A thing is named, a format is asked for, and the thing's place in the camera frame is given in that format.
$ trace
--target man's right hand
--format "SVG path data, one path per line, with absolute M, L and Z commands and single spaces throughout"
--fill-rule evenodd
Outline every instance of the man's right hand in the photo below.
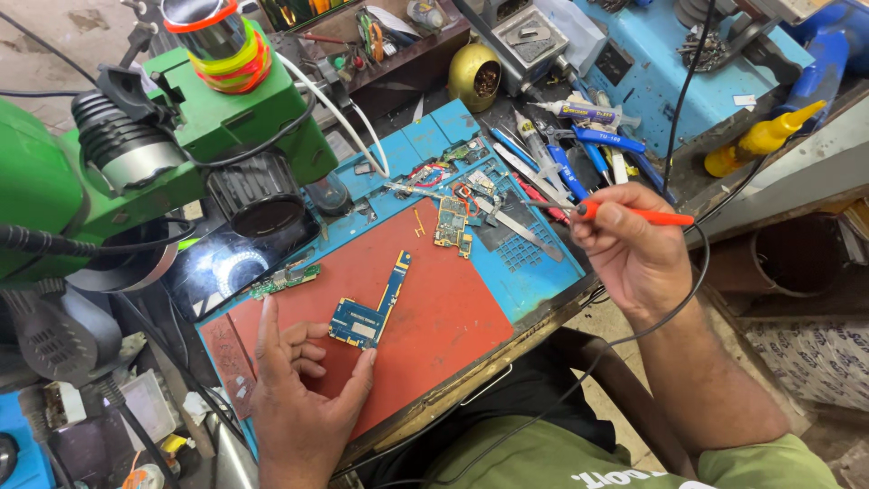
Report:
M 588 198 L 600 203 L 594 220 L 570 214 L 571 237 L 635 329 L 667 315 L 691 291 L 691 264 L 682 228 L 658 226 L 629 211 L 673 212 L 641 184 L 614 185 Z

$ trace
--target white cable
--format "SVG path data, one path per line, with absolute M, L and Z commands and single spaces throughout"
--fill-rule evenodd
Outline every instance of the white cable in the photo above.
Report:
M 386 178 L 389 178 L 389 165 L 386 162 L 386 155 L 383 153 L 383 146 L 380 146 L 380 139 L 375 134 L 375 128 L 371 127 L 371 123 L 368 121 L 368 118 L 365 117 L 365 113 L 362 112 L 362 109 L 359 108 L 359 105 L 356 105 L 356 102 L 350 100 L 350 103 L 353 105 L 353 110 L 359 114 L 359 118 L 362 119 L 362 123 L 365 124 L 365 127 L 368 128 L 368 134 L 371 135 L 371 138 L 375 141 L 375 146 L 377 146 L 377 152 L 380 153 L 381 161 L 383 162 L 383 170 L 386 172 Z
M 281 60 L 281 64 L 283 64 L 287 68 L 287 70 L 292 71 L 295 77 L 298 78 L 299 81 L 304 83 L 305 86 L 308 87 L 308 90 L 311 90 L 315 95 L 317 95 L 317 98 L 319 98 L 320 101 L 323 102 L 324 105 L 326 105 L 327 109 L 335 114 L 335 118 L 337 118 L 338 122 L 340 122 L 341 125 L 344 126 L 344 129 L 347 130 L 347 132 L 350 134 L 350 137 L 353 138 L 353 140 L 356 142 L 356 145 L 359 146 L 360 150 L 362 150 L 362 154 L 365 155 L 365 158 L 371 163 L 371 167 L 374 168 L 375 171 L 377 171 L 377 174 L 381 177 L 389 178 L 389 167 L 386 164 L 386 158 L 383 159 L 383 166 L 381 167 L 381 165 L 377 163 L 377 160 L 373 156 L 371 156 L 371 153 L 368 152 L 368 148 L 359 138 L 359 134 L 356 133 L 356 130 L 353 129 L 353 126 L 351 126 L 350 123 L 347 122 L 347 119 L 343 116 L 343 114 L 341 114 L 341 111 L 339 111 L 338 108 L 335 107 L 335 104 L 332 104 L 332 101 L 329 100 L 328 97 L 323 95 L 323 92 L 321 92 L 320 89 L 318 89 L 316 85 L 314 85 L 314 83 L 311 82 L 311 80 L 306 77 L 305 74 L 302 73 L 302 71 L 299 70 L 299 68 L 296 67 L 291 61 L 289 61 L 279 52 L 276 52 L 275 54 L 277 55 L 277 58 Z M 371 134 L 373 136 L 374 131 L 371 129 L 371 124 L 368 123 L 368 120 L 364 116 L 362 116 L 362 120 L 365 122 L 365 125 L 367 125 L 368 130 L 371 131 Z M 381 151 L 381 157 L 383 157 L 383 150 L 380 147 L 380 141 L 377 140 L 376 137 L 375 141 L 377 142 L 377 149 Z

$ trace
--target clear plastic box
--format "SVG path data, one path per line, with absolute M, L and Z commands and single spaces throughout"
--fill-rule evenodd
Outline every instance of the clear plastic box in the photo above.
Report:
M 121 392 L 127 399 L 127 407 L 136 415 L 136 419 L 155 443 L 181 427 L 181 415 L 163 394 L 161 382 L 153 370 L 148 370 L 122 385 Z M 123 425 L 127 428 L 129 440 L 133 442 L 133 449 L 144 451 L 145 446 L 130 429 L 126 419 Z

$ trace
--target concrete floor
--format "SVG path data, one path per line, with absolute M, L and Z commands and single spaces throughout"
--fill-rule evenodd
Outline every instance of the concrete floor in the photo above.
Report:
M 712 306 L 706 305 L 706 313 L 711 319 L 713 329 L 721 337 L 721 341 L 727 351 L 736 358 L 737 363 L 742 368 L 752 377 L 756 378 L 773 395 L 782 411 L 790 419 L 793 433 L 801 436 L 812 426 L 814 421 L 813 415 L 800 409 L 787 393 L 769 380 L 766 376 L 768 373 L 766 366 L 762 364 L 758 366 L 754 363 L 756 357 L 753 352 L 743 349 L 743 344 L 739 342 L 736 332 Z M 631 326 L 612 301 L 589 306 L 585 311 L 567 321 L 565 326 L 600 336 L 606 341 L 624 338 L 633 334 Z M 637 343 L 634 341 L 617 345 L 614 349 L 625 360 L 625 363 L 631 368 L 634 375 L 648 389 L 646 372 L 643 370 L 640 348 L 637 346 Z M 588 404 L 594 408 L 598 418 L 609 419 L 615 425 L 616 442 L 625 446 L 630 451 L 632 465 L 641 470 L 663 471 L 664 468 L 658 459 L 649 451 L 637 432 L 627 423 L 625 417 L 594 379 L 587 379 L 583 382 L 582 388 L 585 391 Z
M 100 63 L 117 63 L 129 48 L 136 16 L 117 0 L 3 2 L 3 12 L 81 65 L 91 76 Z M 147 59 L 140 54 L 138 61 Z M 90 90 L 62 59 L 0 20 L 0 87 L 10 90 Z M 70 97 L 6 98 L 60 134 L 75 124 Z

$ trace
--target yellow nozzle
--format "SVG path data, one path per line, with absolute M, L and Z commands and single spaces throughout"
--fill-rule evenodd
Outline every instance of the yellow nozzle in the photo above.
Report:
M 820 111 L 826 105 L 826 100 L 819 100 L 814 104 L 803 107 L 802 109 L 795 112 L 788 112 L 787 114 L 782 114 L 776 118 L 776 120 L 781 120 L 782 125 L 790 126 L 788 129 L 793 128 L 791 134 L 796 131 L 799 131 L 799 128 L 803 126 L 809 118 L 811 118 L 817 111 Z

